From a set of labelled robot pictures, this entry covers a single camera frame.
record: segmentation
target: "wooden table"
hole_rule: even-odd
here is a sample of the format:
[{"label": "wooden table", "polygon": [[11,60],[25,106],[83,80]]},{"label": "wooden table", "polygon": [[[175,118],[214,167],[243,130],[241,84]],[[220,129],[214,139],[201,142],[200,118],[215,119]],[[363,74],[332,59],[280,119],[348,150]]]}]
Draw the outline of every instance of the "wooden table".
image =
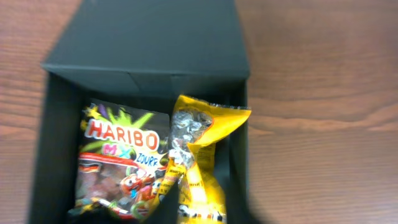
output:
[{"label": "wooden table", "polygon": [[[21,223],[46,74],[79,0],[0,1],[0,222]],[[398,1],[238,0],[250,192],[277,223],[398,223]]]}]

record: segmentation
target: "yellow candy bag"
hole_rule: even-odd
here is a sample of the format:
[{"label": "yellow candy bag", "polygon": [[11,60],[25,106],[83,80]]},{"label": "yellow candy bag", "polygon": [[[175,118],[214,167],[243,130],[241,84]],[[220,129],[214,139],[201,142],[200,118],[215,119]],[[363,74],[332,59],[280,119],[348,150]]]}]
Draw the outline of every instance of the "yellow candy bag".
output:
[{"label": "yellow candy bag", "polygon": [[213,177],[215,143],[240,127],[250,110],[181,95],[172,116],[169,164],[152,208],[180,180],[180,222],[225,222],[224,194]]}]

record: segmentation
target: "snack package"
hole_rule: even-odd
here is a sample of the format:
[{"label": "snack package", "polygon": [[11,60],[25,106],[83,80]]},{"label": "snack package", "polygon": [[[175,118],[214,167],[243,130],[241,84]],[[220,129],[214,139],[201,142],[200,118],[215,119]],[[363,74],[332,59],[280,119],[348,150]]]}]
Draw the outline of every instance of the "snack package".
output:
[{"label": "snack package", "polygon": [[169,116],[100,100],[83,113],[70,213],[103,206],[121,218],[143,219],[166,172]]},{"label": "snack package", "polygon": [[250,113],[181,95],[172,116],[169,164],[152,208],[179,179],[179,223],[226,222],[224,194],[212,174],[215,143],[240,127]]}]

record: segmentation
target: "black box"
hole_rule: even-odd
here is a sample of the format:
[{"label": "black box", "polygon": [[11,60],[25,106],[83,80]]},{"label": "black box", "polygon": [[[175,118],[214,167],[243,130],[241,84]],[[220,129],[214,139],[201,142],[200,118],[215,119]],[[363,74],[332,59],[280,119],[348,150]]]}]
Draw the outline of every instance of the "black box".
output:
[{"label": "black box", "polygon": [[[42,66],[49,79],[29,223],[63,223],[73,207],[85,98],[168,114],[181,93],[246,106],[249,67],[232,0],[83,1]],[[244,124],[217,145],[219,180],[246,189],[247,144]]]}]

